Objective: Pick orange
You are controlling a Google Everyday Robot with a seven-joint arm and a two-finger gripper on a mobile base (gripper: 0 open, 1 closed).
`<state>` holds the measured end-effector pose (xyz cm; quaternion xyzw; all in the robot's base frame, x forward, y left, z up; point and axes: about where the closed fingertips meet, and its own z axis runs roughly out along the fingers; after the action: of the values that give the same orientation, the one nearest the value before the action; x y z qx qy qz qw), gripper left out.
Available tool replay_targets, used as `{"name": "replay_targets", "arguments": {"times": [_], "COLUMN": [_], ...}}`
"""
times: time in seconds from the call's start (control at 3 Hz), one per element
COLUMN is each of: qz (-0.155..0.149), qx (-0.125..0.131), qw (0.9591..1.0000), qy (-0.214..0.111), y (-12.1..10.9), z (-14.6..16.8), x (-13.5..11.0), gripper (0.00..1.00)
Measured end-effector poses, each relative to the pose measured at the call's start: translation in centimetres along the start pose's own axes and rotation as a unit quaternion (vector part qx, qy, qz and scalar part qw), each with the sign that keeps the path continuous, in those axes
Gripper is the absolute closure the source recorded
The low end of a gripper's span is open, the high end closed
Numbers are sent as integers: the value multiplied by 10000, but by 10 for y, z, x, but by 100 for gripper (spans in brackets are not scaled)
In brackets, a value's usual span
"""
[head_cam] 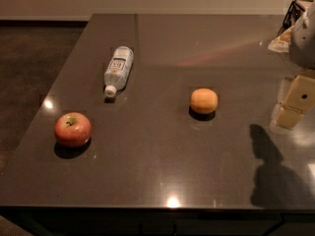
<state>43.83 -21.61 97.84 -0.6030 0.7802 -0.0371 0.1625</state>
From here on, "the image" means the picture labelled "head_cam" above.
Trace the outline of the cream blocky gripper finger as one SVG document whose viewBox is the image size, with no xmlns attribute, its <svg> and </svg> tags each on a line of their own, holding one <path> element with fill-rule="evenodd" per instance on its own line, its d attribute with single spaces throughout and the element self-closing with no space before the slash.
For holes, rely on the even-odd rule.
<svg viewBox="0 0 315 236">
<path fill-rule="evenodd" d="M 284 78 L 281 82 L 278 103 L 272 123 L 283 129 L 293 129 L 315 106 L 315 79 L 304 75 Z"/>
</svg>

